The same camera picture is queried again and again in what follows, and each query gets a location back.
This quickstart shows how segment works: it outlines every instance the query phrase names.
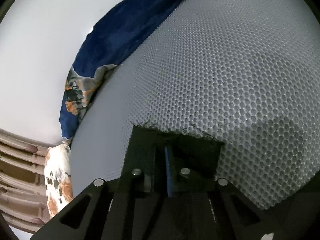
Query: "white wall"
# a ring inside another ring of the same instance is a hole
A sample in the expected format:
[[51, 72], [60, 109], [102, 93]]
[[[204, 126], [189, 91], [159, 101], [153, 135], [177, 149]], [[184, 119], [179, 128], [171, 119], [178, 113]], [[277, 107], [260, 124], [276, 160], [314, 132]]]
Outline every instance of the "white wall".
[[17, 228], [10, 227], [11, 230], [15, 233], [15, 235], [19, 238], [19, 240], [30, 240], [32, 234], [23, 232]]
[[58, 143], [68, 70], [92, 26], [122, 0], [16, 0], [0, 24], [0, 128]]

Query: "gray surface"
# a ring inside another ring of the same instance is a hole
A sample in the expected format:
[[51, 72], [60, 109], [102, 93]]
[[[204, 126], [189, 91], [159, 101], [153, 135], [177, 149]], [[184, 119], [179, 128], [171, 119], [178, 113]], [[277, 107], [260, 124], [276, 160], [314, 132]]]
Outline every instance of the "gray surface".
[[120, 176], [132, 124], [226, 142], [218, 176], [260, 208], [320, 168], [320, 26], [303, 0], [185, 0], [115, 71], [73, 140], [75, 194]]

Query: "screw head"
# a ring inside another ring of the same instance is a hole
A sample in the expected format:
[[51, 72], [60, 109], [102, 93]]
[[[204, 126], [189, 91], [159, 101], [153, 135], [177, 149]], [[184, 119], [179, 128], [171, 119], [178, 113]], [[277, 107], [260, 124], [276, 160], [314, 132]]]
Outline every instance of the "screw head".
[[182, 168], [182, 169], [180, 170], [180, 173], [181, 173], [182, 175], [189, 175], [189, 174], [190, 174], [190, 169], [188, 169], [188, 168]]
[[94, 182], [93, 182], [93, 185], [95, 185], [96, 187], [100, 187], [103, 185], [103, 179], [96, 179]]
[[133, 169], [132, 170], [132, 172], [131, 172], [133, 175], [135, 175], [135, 176], [138, 176], [138, 175], [140, 175], [141, 174], [141, 170], [140, 169], [138, 169], [138, 168], [135, 168], [135, 169]]
[[228, 185], [228, 181], [227, 181], [226, 179], [224, 179], [224, 178], [218, 179], [218, 183], [219, 183], [219, 185], [221, 185], [221, 186], [226, 186], [226, 185]]

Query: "honeycomb mesh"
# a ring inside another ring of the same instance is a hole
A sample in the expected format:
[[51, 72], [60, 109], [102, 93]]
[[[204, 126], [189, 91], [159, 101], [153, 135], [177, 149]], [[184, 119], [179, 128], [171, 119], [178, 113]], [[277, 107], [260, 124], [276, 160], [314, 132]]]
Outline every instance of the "honeycomb mesh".
[[116, 70], [73, 147], [115, 93], [104, 107], [113, 120], [99, 122], [121, 124], [105, 140], [122, 161], [132, 124], [204, 131], [226, 143], [217, 176], [266, 209], [320, 169], [319, 59], [320, 26], [303, 0], [185, 0]]

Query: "silver screw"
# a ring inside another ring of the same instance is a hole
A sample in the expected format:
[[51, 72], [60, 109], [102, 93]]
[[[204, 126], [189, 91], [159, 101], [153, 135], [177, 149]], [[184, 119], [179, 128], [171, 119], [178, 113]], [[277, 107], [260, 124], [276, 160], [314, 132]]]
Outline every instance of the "silver screw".
[[140, 175], [141, 174], [141, 170], [140, 169], [133, 169], [132, 172], [131, 172], [133, 175], [137, 176], [137, 175]]
[[228, 181], [227, 181], [226, 179], [224, 179], [224, 178], [218, 179], [218, 183], [219, 183], [219, 185], [221, 185], [221, 186], [226, 186], [226, 185], [228, 185]]
[[95, 185], [96, 187], [100, 187], [103, 185], [103, 180], [102, 179], [96, 179], [94, 182], [93, 182], [93, 185]]
[[189, 175], [189, 174], [190, 174], [190, 169], [188, 169], [188, 168], [182, 168], [182, 169], [180, 170], [180, 173], [181, 173], [182, 175]]

